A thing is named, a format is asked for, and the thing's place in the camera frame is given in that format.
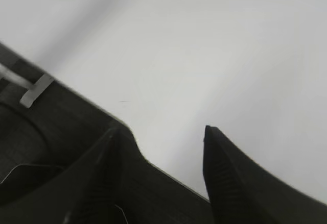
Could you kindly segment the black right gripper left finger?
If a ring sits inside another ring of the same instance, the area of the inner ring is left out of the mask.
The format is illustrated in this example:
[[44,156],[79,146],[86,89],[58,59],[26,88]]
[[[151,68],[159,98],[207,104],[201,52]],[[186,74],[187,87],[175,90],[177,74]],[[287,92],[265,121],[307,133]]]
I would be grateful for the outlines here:
[[117,128],[44,185],[1,204],[1,223],[114,223],[120,181]]

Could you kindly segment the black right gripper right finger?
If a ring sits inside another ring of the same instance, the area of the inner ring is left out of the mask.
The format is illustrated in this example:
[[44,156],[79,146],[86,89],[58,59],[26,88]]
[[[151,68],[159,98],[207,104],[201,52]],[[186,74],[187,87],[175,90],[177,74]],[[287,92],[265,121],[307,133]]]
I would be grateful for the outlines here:
[[326,223],[326,205],[282,182],[206,126],[203,176],[216,223]]

